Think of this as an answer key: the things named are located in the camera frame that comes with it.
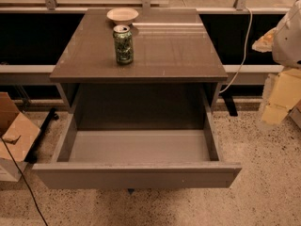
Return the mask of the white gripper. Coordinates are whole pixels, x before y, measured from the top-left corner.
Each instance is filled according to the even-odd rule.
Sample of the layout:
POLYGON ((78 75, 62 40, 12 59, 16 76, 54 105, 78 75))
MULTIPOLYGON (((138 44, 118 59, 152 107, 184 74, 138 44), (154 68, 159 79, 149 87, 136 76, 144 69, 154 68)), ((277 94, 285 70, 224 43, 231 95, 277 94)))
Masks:
MULTIPOLYGON (((252 49, 272 51, 273 60, 286 67, 301 68, 301 0, 279 21, 252 44, 252 49)), ((301 100, 301 71, 288 69, 269 74, 263 89, 261 120, 270 125, 280 124, 301 100)))

